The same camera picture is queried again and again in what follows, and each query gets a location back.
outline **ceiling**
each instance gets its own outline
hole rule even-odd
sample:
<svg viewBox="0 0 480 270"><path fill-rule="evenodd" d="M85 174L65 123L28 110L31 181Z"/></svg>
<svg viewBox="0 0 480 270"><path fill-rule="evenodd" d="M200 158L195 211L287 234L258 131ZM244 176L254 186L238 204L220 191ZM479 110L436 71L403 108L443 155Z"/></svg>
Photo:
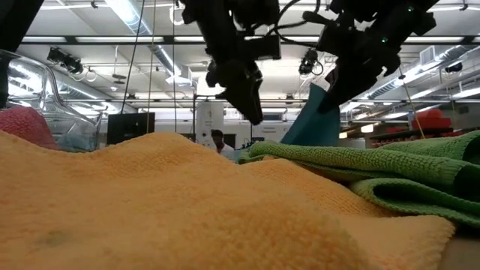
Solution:
<svg viewBox="0 0 480 270"><path fill-rule="evenodd" d="M119 16L104 1L96 1L100 7L94 9L88 7L90 1L81 0L45 0L42 9L38 12L34 22L28 30L28 36L35 35L132 35L132 31L122 22ZM314 1L303 0L300 4L313 4ZM440 0L436 5L437 8L447 8L462 5L462 1L456 0ZM480 0L467 0L470 7L480 8ZM170 20L169 7L157 7L156 18L154 18L154 1L145 1L145 20L154 28L155 35L200 35L200 31L196 24L190 25L173 25ZM157 1L158 5L172 4L171 1ZM289 10L282 19L282 23L294 23L301 19L303 10ZM320 12L324 17L335 18L331 11ZM478 35L480 33L480 11L478 10L444 10L435 11L437 26L427 33L427 35ZM175 20L180 20L181 10L175 12ZM257 31L258 35L265 34L266 27ZM285 35L305 35L317 36L322 31L322 26L316 24L306 24L298 28L291 28L282 31ZM90 67L96 74L97 78L90 82L95 76L93 73L82 80L88 86L102 91L113 98L123 98L125 87L118 87L116 91L112 90L113 81L112 74L128 75L128 63L133 60L133 68L130 75L130 83L128 86L129 93L135 93L138 98L147 98L150 88L151 78L151 98L171 98L173 91L177 98L189 97L193 95L193 89L190 86L171 85L166 82L169 77L163 68L155 70L155 67L161 67L160 62L153 57L146 45L139 45L136 48L135 59L132 59L134 46L120 45L118 46L118 67L113 67L115 63L116 46L110 45L28 45L22 44L18 53L28 56L40 62L50 65L47 61L47 55L50 47L59 47L66 53L81 58L82 63L86 67ZM419 53L427 48L428 45L407 45L403 46L400 51L403 66L415 62L419 58ZM188 66L193 71L193 78L198 80L199 77L205 75L206 63L209 57L205 54L205 45L163 45L166 52L172 57L172 60L178 66ZM301 78L298 73L299 63L305 54L306 48L296 45L283 44L281 46L282 59L278 61L259 62L259 67L264 75L264 82L260 89L261 98L285 98L286 94L295 94L296 98L306 98L308 92L305 90L305 78ZM330 69L334 67L330 55L324 55L321 62L325 65L323 75L326 75ZM54 67L62 73L60 67ZM323 75L317 78L310 78L317 84L328 87L323 80ZM85 76L81 74L75 76L78 80ZM432 78L419 78L411 82L414 85L413 93L420 92L422 89L431 87L437 83ZM397 94L389 93L387 98L405 98L403 92ZM137 107L144 107L146 104L136 104ZM173 103L153 103L153 107L173 106Z"/></svg>

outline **computer screen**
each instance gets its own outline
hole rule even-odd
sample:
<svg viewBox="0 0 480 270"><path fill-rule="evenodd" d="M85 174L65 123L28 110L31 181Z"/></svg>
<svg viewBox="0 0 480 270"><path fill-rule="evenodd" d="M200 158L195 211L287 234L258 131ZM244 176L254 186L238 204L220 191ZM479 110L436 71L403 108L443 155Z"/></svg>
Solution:
<svg viewBox="0 0 480 270"><path fill-rule="evenodd" d="M128 113L108 116L106 144L112 145L155 131L155 113Z"/></svg>

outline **red cloth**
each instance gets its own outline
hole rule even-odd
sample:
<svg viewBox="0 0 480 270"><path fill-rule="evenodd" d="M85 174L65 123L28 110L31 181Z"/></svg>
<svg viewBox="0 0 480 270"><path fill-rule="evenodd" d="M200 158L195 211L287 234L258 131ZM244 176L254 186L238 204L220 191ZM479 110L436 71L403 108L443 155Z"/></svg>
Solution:
<svg viewBox="0 0 480 270"><path fill-rule="evenodd" d="M15 106L1 111L0 131L28 140L37 146L59 149L44 117L30 107Z"/></svg>

